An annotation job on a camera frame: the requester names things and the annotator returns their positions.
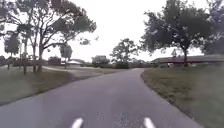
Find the driveway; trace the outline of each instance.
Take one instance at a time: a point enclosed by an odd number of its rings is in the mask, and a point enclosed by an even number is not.
[[[145,86],[142,69],[70,83],[0,107],[2,128],[142,128],[150,117],[157,128],[202,128]]]

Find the green grass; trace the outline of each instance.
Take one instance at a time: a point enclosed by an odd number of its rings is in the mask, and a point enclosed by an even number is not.
[[[57,69],[64,69],[64,66],[49,66],[49,67],[57,68]],[[110,74],[110,73],[127,71],[128,69],[91,68],[91,67],[70,66],[67,68],[67,70],[79,70],[79,71],[94,72],[94,73],[99,73],[99,74]]]
[[[24,76],[22,69],[11,68],[7,70],[4,67],[0,67],[0,105],[46,92],[69,82],[85,78],[74,77],[67,72],[50,70],[43,70],[40,74],[33,74],[31,67],[28,68],[27,75]]]
[[[145,83],[206,128],[224,126],[224,68],[152,68]]]

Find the curved road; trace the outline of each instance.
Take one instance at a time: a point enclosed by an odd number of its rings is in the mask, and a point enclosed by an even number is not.
[[[70,83],[0,107],[2,128],[143,128],[150,117],[156,128],[202,128],[145,86],[142,69]]]

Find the tree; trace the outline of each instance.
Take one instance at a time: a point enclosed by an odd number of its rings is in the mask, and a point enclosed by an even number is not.
[[[102,67],[105,64],[109,64],[110,60],[106,56],[97,55],[92,57],[92,64],[94,67]]]
[[[17,36],[15,35],[15,33],[12,33],[10,37],[6,38],[4,44],[5,44],[5,52],[10,53],[11,58],[12,58],[12,54],[17,54],[19,52],[20,42]]]
[[[205,41],[202,51],[205,54],[224,54],[224,6],[223,0],[207,0],[209,5],[212,35]]]
[[[113,49],[112,61],[128,63],[132,54],[137,55],[137,46],[134,41],[125,38]]]
[[[180,0],[167,0],[161,13],[145,12],[149,17],[145,22],[142,47],[149,52],[167,47],[178,47],[184,53],[187,66],[187,52],[190,47],[203,45],[203,40],[211,34],[209,14],[194,4]]]
[[[86,11],[68,0],[17,0],[7,2],[7,23],[17,25],[17,30],[25,31],[21,36],[27,38],[33,47],[35,59],[36,47],[39,49],[38,71],[42,71],[42,55],[51,46],[63,45],[80,33],[93,32],[96,23],[90,20]],[[25,14],[25,23],[16,18]],[[54,39],[60,37],[63,42]]]
[[[72,48],[70,45],[65,44],[60,47],[61,57],[65,58],[65,69],[67,69],[67,59],[70,60],[72,56]]]
[[[5,22],[5,2],[4,0],[0,1],[0,37],[4,35],[3,30],[5,29],[4,27],[4,22]]]

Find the sky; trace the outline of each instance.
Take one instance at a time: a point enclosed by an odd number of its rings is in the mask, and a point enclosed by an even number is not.
[[[144,34],[144,23],[147,17],[143,15],[145,11],[159,12],[165,5],[166,0],[70,0],[76,5],[85,8],[90,19],[97,23],[97,29],[91,34],[82,34],[81,36],[91,40],[91,45],[81,46],[77,41],[71,41],[69,44],[73,49],[72,58],[91,61],[95,55],[106,55],[112,53],[113,48],[121,39],[129,38],[138,43]],[[206,0],[194,1],[197,7],[205,7]],[[146,61],[158,57],[168,57],[172,49],[168,49],[162,54],[156,51],[152,56],[149,53],[141,53],[138,59]],[[201,55],[199,49],[190,51],[190,55]],[[8,56],[4,53],[4,44],[0,43],[0,55]],[[51,48],[50,52],[44,53],[43,58],[48,59],[50,56],[59,56],[59,48]]]

